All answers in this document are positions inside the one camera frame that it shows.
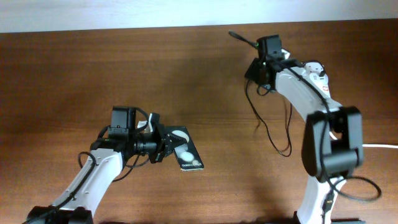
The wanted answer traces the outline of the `black Galaxy flip phone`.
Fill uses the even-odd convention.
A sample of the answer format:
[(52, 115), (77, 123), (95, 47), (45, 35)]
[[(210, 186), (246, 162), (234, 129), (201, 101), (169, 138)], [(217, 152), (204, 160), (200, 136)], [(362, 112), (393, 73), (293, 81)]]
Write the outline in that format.
[(169, 133), (184, 137), (187, 143), (174, 149), (175, 157), (182, 171), (203, 170), (204, 164), (195, 147), (192, 137), (185, 126), (170, 126)]

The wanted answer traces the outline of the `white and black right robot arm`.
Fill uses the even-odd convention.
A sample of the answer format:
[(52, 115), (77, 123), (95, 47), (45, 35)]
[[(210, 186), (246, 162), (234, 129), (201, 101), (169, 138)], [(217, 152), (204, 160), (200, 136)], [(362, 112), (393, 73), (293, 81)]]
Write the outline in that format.
[(333, 100), (324, 65), (290, 57), (278, 35), (249, 41), (258, 56), (245, 77), (266, 93), (284, 96), (305, 122), (301, 149), (308, 174), (301, 206), (293, 223), (331, 223), (338, 196), (353, 199), (342, 188), (364, 161), (362, 114), (355, 106)]

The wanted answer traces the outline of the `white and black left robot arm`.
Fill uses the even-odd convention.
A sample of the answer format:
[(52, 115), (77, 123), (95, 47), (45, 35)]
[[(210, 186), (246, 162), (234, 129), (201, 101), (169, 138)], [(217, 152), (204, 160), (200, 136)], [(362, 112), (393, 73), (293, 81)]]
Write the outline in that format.
[(26, 223), (92, 223), (108, 187), (123, 179), (128, 160), (146, 156), (155, 164), (175, 154), (182, 170), (197, 161), (196, 148), (183, 126), (165, 127), (156, 113), (140, 108), (115, 106), (105, 126), (86, 152), (85, 163), (68, 188), (48, 207), (34, 207)]

